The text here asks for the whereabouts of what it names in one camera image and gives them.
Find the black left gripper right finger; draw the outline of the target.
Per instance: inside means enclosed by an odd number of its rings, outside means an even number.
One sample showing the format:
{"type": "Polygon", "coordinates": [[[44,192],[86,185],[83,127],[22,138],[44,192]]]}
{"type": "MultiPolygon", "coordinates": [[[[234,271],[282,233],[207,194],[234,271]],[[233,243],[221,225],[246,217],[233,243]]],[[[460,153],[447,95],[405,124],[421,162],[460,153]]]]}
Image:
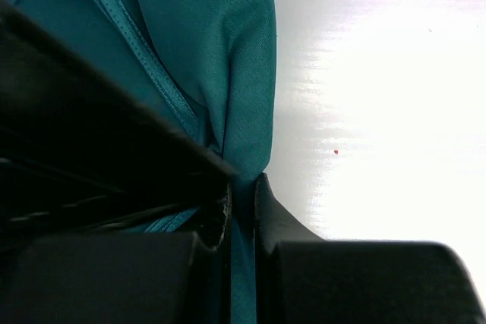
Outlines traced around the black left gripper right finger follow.
{"type": "Polygon", "coordinates": [[[325,240],[255,185],[260,323],[483,323],[462,261],[417,241],[325,240]]]}

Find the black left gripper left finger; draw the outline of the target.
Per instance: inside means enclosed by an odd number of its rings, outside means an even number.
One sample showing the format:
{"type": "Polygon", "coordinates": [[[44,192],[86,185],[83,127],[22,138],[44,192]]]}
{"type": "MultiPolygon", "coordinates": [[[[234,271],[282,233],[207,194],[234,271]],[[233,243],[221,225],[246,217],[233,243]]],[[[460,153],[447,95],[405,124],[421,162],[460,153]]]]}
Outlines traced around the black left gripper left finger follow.
{"type": "Polygon", "coordinates": [[[194,191],[178,227],[109,221],[123,197],[1,204],[3,323],[230,322],[230,186],[194,191]]]}

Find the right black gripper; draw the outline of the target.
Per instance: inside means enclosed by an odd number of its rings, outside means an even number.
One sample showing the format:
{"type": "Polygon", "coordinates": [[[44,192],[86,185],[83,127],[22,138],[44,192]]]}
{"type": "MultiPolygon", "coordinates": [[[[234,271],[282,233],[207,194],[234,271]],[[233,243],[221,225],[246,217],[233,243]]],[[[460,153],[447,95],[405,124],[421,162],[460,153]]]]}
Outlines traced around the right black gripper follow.
{"type": "Polygon", "coordinates": [[[219,205],[232,170],[1,3],[1,249],[219,205]]]}

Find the teal satin napkin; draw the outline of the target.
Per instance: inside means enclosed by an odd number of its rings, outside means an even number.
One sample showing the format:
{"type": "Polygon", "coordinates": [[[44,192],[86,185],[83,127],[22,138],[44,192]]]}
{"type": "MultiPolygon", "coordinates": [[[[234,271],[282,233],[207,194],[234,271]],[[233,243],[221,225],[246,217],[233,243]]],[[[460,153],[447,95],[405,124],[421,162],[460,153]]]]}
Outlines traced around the teal satin napkin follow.
{"type": "Polygon", "coordinates": [[[274,0],[9,0],[237,172],[231,314],[257,320],[254,187],[270,160],[274,0]]]}

